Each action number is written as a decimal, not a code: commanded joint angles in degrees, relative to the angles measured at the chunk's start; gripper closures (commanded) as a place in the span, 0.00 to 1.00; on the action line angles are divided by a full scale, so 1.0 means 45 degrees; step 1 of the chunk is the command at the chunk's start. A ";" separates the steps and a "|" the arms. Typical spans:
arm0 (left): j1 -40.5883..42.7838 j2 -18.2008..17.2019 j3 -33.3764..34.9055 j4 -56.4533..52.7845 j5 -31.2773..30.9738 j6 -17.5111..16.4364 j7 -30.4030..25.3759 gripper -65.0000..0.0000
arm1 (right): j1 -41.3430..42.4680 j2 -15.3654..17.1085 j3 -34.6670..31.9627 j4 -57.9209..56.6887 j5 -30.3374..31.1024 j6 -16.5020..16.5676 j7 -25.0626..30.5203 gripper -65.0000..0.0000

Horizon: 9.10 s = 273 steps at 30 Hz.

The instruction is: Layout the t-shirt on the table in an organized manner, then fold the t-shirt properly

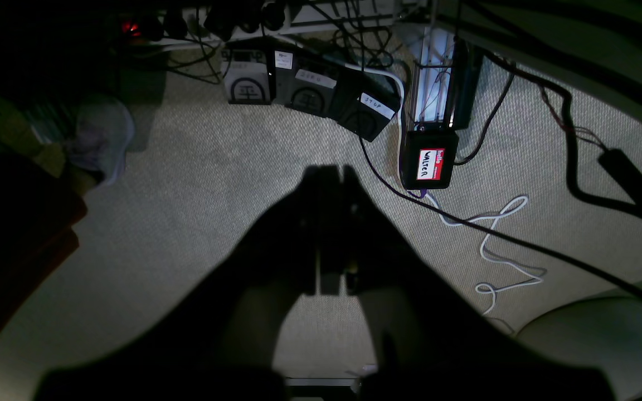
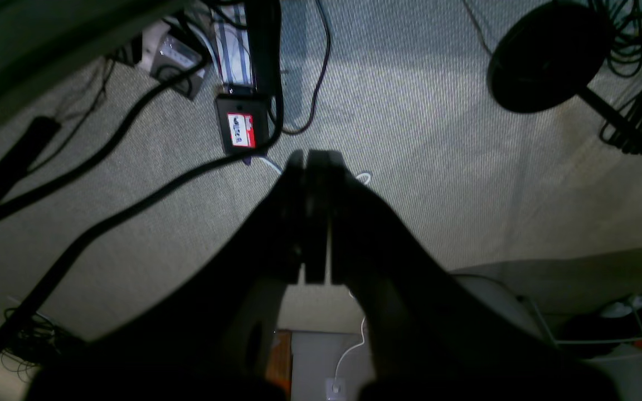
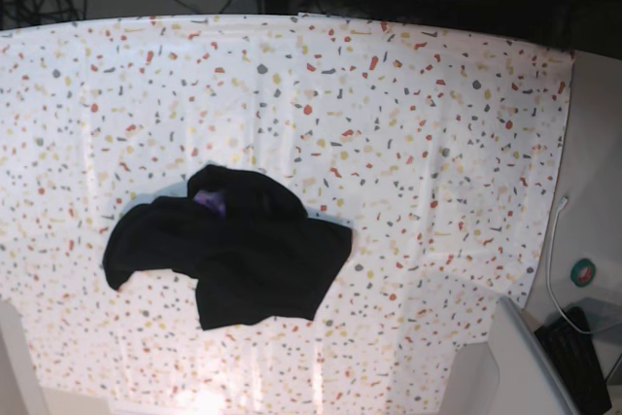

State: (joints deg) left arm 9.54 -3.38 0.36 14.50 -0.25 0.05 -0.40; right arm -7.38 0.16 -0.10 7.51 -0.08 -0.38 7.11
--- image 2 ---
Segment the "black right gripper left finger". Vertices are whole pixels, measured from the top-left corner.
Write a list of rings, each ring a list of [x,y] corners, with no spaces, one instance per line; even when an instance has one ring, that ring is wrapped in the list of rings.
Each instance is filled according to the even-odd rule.
[[[265,379],[280,306],[298,282],[303,152],[217,254],[173,294],[41,368],[28,400],[285,400]]]

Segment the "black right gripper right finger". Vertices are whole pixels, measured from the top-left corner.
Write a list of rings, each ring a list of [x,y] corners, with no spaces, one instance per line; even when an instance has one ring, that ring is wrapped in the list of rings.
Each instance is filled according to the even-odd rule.
[[[439,266],[399,216],[311,150],[308,205],[329,219],[332,282],[369,329],[376,378],[360,400],[619,400],[603,371],[512,324]]]

